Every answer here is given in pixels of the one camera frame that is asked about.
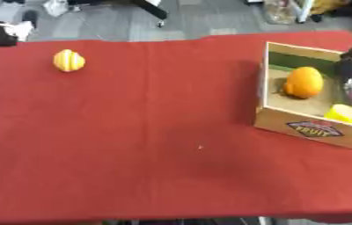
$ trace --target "fruit box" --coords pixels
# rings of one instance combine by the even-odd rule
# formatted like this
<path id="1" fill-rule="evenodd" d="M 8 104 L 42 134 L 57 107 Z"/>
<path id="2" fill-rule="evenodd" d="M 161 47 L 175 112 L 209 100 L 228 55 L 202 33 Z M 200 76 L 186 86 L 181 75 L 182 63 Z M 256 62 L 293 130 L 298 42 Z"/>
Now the fruit box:
<path id="1" fill-rule="evenodd" d="M 259 81 L 254 125 L 279 133 L 352 149 L 352 124 L 324 118 L 333 104 L 344 103 L 334 64 L 341 52 L 268 42 Z M 286 96 L 282 86 L 299 67 L 314 67 L 324 79 L 321 93 L 308 99 Z"/>

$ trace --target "orange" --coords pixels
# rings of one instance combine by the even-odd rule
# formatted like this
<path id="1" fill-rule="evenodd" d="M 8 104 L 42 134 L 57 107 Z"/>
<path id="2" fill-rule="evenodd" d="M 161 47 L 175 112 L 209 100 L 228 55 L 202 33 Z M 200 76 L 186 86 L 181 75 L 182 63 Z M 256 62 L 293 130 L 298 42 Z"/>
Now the orange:
<path id="1" fill-rule="evenodd" d="M 318 70 L 313 67 L 300 67 L 290 73 L 283 88 L 288 95 L 310 98 L 319 94 L 323 85 L 324 81 Z"/>

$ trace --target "plastic bag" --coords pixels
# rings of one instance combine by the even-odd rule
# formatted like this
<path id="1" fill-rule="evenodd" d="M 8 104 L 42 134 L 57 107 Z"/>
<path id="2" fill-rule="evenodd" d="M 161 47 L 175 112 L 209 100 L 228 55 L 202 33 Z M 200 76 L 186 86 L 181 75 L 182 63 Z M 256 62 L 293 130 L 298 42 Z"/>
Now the plastic bag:
<path id="1" fill-rule="evenodd" d="M 287 25 L 296 19 L 290 0 L 265 0 L 264 9 L 269 24 Z"/>
<path id="2" fill-rule="evenodd" d="M 48 0 L 43 4 L 48 14 L 52 17 L 59 17 L 68 11 L 67 0 Z"/>

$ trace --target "yellow toy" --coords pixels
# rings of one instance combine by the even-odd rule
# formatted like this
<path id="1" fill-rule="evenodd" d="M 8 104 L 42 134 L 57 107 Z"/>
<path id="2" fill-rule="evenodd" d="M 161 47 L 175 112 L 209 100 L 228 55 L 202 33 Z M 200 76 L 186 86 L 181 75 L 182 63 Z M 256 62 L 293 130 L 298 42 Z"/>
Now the yellow toy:
<path id="1" fill-rule="evenodd" d="M 352 107 L 336 104 L 331 107 L 325 115 L 326 118 L 352 123 Z"/>
<path id="2" fill-rule="evenodd" d="M 71 72 L 81 69 L 85 64 L 85 59 L 76 52 L 64 49 L 55 54 L 53 64 L 61 71 Z"/>

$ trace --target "white bag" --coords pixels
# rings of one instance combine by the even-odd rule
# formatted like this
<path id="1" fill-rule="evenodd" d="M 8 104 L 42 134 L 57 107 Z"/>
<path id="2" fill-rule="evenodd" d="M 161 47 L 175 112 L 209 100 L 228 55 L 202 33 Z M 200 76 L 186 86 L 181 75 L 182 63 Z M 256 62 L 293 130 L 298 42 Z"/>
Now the white bag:
<path id="1" fill-rule="evenodd" d="M 48 0 L 43 4 L 48 14 L 52 17 L 59 17 L 68 11 L 67 0 Z"/>

